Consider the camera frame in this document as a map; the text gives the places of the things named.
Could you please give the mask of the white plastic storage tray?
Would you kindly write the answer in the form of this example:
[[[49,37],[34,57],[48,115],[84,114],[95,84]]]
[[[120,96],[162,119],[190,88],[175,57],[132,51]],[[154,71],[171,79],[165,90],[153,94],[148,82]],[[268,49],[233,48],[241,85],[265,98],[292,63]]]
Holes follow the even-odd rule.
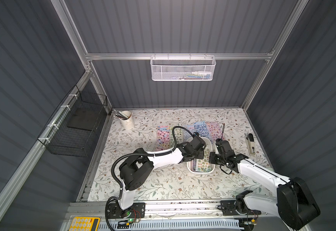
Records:
[[[189,172],[192,174],[210,174],[215,170],[215,165],[209,162],[210,153],[213,152],[211,141],[206,137],[202,137],[202,140],[206,144],[204,158],[194,159],[186,163]]]

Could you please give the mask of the pink 3D sticker sheet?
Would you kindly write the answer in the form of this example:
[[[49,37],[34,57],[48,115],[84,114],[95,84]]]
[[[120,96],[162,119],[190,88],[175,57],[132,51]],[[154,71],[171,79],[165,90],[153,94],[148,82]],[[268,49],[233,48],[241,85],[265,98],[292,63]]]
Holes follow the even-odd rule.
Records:
[[[207,129],[209,132],[210,140],[213,144],[216,143],[217,139],[226,140],[224,134],[224,124],[219,122],[206,122]]]

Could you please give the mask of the white green owl sticker sheet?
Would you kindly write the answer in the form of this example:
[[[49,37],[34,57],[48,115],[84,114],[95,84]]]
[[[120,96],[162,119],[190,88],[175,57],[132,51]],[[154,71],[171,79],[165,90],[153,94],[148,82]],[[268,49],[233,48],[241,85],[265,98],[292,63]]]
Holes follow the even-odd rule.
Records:
[[[209,162],[209,157],[210,152],[205,150],[203,159],[194,159],[193,171],[203,173],[211,172],[213,170],[213,167]]]

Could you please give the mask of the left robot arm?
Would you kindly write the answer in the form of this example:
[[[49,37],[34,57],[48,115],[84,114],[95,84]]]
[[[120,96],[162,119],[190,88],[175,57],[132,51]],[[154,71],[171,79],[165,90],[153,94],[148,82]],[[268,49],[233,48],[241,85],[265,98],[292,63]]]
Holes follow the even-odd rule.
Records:
[[[118,158],[112,165],[112,177],[119,184],[119,208],[127,210],[134,203],[135,191],[141,187],[151,172],[158,168],[203,159],[206,142],[194,134],[190,141],[175,143],[173,148],[146,152],[140,148]]]

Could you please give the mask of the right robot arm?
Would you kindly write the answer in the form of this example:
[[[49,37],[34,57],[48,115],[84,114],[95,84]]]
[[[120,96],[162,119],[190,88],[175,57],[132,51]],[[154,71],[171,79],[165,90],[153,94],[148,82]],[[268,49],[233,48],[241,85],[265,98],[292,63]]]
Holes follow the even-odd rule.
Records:
[[[303,179],[280,175],[244,154],[235,154],[227,140],[217,139],[216,148],[218,151],[210,154],[210,163],[226,167],[230,173],[244,175],[271,192],[267,196],[245,190],[236,196],[233,205],[221,205],[222,210],[232,208],[240,215],[258,210],[279,217],[293,230],[300,230],[320,216],[321,210]]]

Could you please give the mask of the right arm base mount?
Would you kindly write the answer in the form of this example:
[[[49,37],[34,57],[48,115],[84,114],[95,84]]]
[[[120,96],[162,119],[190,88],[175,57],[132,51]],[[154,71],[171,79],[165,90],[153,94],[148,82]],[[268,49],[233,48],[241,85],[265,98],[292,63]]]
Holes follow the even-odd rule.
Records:
[[[244,203],[238,200],[222,200],[220,201],[220,205],[217,206],[217,209],[220,210],[224,216],[255,215],[257,217],[258,215],[261,215],[261,211],[250,210]]]

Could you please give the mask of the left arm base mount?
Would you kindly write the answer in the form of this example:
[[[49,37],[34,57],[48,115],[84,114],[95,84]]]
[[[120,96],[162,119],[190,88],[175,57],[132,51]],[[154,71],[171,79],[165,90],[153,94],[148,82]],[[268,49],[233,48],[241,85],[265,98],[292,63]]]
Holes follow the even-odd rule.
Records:
[[[133,205],[125,210],[122,210],[118,203],[111,202],[106,206],[107,218],[144,218],[146,210],[145,203],[133,203]]]

